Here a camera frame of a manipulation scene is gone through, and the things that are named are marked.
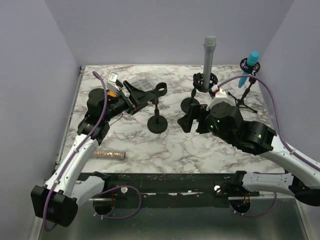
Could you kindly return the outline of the black round-base mic stand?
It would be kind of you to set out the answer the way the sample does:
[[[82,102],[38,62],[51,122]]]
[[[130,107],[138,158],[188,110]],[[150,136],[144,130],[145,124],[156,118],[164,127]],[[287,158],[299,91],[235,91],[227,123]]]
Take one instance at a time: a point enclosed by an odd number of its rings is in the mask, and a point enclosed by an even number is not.
[[[167,127],[167,119],[160,115],[160,110],[158,108],[159,98],[166,95],[168,92],[167,84],[165,82],[158,83],[153,90],[149,90],[148,93],[154,94],[154,99],[152,103],[155,105],[154,115],[147,121],[147,128],[150,132],[154,134],[163,133]]]

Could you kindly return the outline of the glitter handle microphone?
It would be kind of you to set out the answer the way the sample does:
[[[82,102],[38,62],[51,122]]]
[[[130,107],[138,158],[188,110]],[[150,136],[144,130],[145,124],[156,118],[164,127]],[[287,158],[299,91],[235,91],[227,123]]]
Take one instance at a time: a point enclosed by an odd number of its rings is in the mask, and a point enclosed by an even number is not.
[[[104,160],[124,160],[126,158],[126,152],[112,150],[96,150],[92,154],[92,157]]]

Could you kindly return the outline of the tall grey microphone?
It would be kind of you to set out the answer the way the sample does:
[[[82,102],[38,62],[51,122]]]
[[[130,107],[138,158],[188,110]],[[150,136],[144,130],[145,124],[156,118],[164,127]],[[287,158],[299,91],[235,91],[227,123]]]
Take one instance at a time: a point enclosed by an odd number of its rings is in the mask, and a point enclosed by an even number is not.
[[[210,88],[213,55],[216,48],[216,37],[207,36],[204,40],[203,86],[205,90]]]

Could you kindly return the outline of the blue microphone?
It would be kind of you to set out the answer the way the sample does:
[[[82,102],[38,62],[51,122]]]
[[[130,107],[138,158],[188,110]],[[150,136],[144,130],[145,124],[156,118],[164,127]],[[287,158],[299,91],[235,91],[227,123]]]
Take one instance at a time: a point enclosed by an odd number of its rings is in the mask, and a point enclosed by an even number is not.
[[[243,75],[249,75],[253,72],[255,65],[258,63],[260,54],[257,51],[252,51],[250,55],[246,58],[240,68],[243,70]]]

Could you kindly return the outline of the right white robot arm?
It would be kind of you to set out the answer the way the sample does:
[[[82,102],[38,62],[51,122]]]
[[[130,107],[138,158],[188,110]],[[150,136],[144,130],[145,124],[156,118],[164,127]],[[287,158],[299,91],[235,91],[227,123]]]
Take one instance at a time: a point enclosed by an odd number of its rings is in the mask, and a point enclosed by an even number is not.
[[[244,120],[237,107],[224,101],[210,109],[205,104],[191,104],[177,123],[189,133],[194,121],[198,122],[197,133],[212,133],[232,147],[268,159],[287,171],[279,174],[237,171],[224,189],[229,196],[262,191],[293,196],[309,206],[320,205],[319,166],[312,167],[311,158],[306,162],[300,160],[298,152],[289,150],[272,128],[262,122]]]

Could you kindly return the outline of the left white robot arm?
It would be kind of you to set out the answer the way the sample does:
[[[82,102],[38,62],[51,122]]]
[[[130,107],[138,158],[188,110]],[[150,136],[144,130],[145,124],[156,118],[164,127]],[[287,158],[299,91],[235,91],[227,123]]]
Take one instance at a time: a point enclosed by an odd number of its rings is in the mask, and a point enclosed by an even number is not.
[[[167,94],[166,83],[159,83],[149,91],[143,91],[128,81],[103,83],[88,94],[87,112],[79,123],[77,135],[65,159],[52,176],[42,185],[33,187],[30,196],[36,217],[42,219],[44,229],[47,223],[68,227],[79,207],[91,197],[107,197],[111,185],[107,176],[95,172],[83,183],[76,182],[92,154],[101,145],[110,129],[110,120],[124,112],[133,116]]]

